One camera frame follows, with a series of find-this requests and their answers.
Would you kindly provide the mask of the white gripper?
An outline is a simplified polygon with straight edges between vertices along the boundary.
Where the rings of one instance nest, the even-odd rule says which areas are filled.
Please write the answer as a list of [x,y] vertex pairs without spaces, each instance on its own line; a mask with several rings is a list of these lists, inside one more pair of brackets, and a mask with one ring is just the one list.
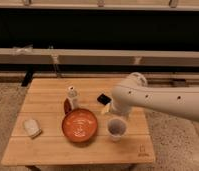
[[131,108],[127,105],[123,105],[116,101],[113,101],[110,105],[109,111],[115,115],[128,118],[131,112]]

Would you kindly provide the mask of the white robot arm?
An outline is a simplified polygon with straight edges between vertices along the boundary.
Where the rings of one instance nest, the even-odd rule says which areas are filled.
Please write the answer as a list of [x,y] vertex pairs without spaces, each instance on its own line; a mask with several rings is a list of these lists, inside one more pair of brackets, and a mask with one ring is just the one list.
[[110,111],[128,115],[133,107],[144,107],[199,122],[199,87],[149,87],[137,72],[112,89]]

